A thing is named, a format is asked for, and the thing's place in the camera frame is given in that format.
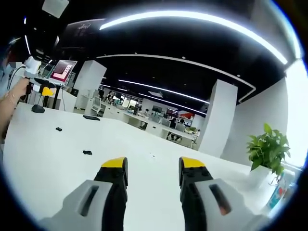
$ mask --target black small object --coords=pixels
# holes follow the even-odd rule
[[[92,155],[92,152],[91,152],[91,151],[83,150],[82,153],[85,154],[85,155]]]
[[[45,112],[45,109],[44,109],[42,106],[35,104],[35,105],[31,108],[31,111],[34,112],[34,113],[44,113],[44,112]]]
[[[95,116],[83,115],[83,117],[86,118],[86,119],[90,119],[90,120],[98,120],[98,121],[100,121],[100,119],[95,117]]]

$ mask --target white plant pot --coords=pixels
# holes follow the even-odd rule
[[[259,188],[263,183],[268,183],[268,178],[271,175],[271,169],[259,166],[249,172],[248,184],[253,188]]]

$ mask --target black stand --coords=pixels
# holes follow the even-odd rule
[[[59,91],[60,91],[60,88],[61,86],[60,85],[56,85],[56,94],[54,96],[54,99],[53,99],[53,104],[52,104],[52,108],[55,109],[56,108],[56,103],[57,103],[57,99],[58,99],[58,95],[59,95]]]

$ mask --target person's hand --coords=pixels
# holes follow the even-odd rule
[[[18,81],[18,83],[16,83],[13,89],[10,90],[10,93],[14,95],[14,97],[19,99],[21,96],[26,94],[26,89],[28,84],[29,84],[29,79],[22,78],[21,80]]]

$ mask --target black ceiling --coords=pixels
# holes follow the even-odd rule
[[[44,1],[33,0],[32,5],[16,13],[16,26],[10,29],[16,36],[28,35],[31,53],[36,49],[52,59],[75,59],[79,61],[75,71],[81,68],[84,60],[113,54],[150,54],[168,56],[206,64],[254,85],[260,93],[283,77],[285,67],[264,47],[252,39],[227,27],[210,22],[186,18],[155,18],[117,25],[105,30],[91,31],[82,40],[63,33],[66,25],[81,20],[104,18],[106,22],[154,10],[186,10],[211,13],[238,22],[251,28],[249,19],[253,0],[207,0],[207,1],[168,1],[168,0],[71,0],[60,19],[42,11]],[[54,48],[56,37],[60,42]],[[247,47],[258,52],[256,59]],[[149,57],[107,57],[96,61],[107,67],[103,83],[113,87],[126,88],[131,94],[149,95],[149,89],[142,86],[119,82],[124,79],[147,85],[177,91],[196,98],[208,100],[217,79],[238,86],[238,99],[251,88],[238,80],[204,67],[183,62]],[[201,102],[188,100],[171,93],[164,93],[164,99],[193,109],[200,109]]]

